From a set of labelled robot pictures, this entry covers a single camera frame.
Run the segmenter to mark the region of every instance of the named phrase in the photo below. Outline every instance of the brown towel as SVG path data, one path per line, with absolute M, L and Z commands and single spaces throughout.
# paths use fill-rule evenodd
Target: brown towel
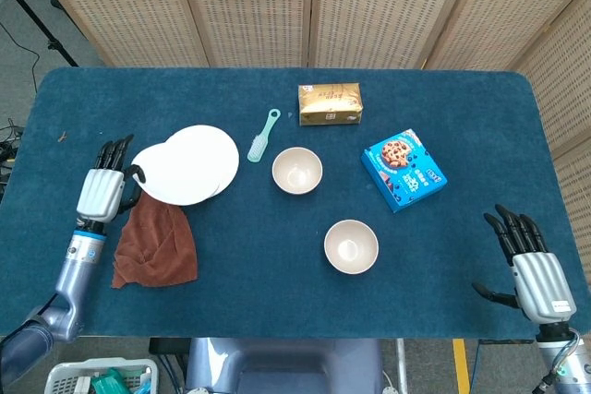
M 142 193 L 115 252 L 113 288 L 170 286 L 197 278 L 197 253 L 181 208 Z

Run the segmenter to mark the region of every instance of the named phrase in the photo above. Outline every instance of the robotic hand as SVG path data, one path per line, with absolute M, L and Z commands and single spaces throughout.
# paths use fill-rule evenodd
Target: robotic hand
M 86 175 L 78 200 L 77 229 L 67 248 L 54 296 L 0 342 L 0 394 L 3 386 L 19 379 L 47 355 L 55 340 L 70 342 L 81 331 L 84 297 L 106 239 L 104 226 L 138 202 L 141 190 L 137 185 L 131 199 L 121 202 L 125 181 L 134 174 L 142 183 L 146 180 L 137 165 L 123 171 L 132 138 L 129 135 L 105 143 L 94 168 Z M 66 307 L 54 304 L 58 296 Z
M 485 214 L 511 268 L 515 294 L 489 291 L 481 283 L 473 288 L 485 299 L 521 309 L 525 317 L 539 325 L 537 345 L 549 372 L 532 391 L 543 394 L 557 382 L 559 394 L 591 394 L 591 355 L 579 333 L 568 320 L 576 305 L 556 256 L 550 253 L 534 221 L 496 205 L 503 222 Z

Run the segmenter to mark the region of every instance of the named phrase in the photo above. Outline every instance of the beige panel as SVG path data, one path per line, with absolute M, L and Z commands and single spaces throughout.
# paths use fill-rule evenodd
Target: beige panel
M 454 0 L 313 0 L 313 66 L 416 67 Z
M 555 164 L 576 246 L 587 282 L 591 284 L 591 143 L 577 155 L 566 155 Z
M 554 157 L 591 137 L 591 0 L 574 0 L 517 69 L 532 83 Z
M 459 0 L 429 68 L 506 69 L 570 0 Z
M 301 66 L 311 0 L 189 0 L 213 66 Z
M 187 0 L 59 1 L 110 65 L 208 65 Z

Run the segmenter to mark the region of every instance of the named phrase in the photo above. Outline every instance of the white basket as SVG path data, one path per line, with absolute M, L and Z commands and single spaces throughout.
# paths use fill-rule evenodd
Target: white basket
M 47 377 L 44 394 L 74 394 L 78 377 L 106 374 L 109 368 L 121 373 L 129 389 L 139 388 L 139 373 L 151 370 L 150 394 L 158 393 L 158 366 L 150 359 L 126 360 L 121 357 L 89 359 L 85 362 L 59 364 Z

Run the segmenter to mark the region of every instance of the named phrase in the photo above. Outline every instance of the yellow package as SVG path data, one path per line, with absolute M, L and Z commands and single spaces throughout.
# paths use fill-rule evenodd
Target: yellow package
M 361 122 L 363 103 L 358 83 L 300 85 L 300 125 L 339 125 Z

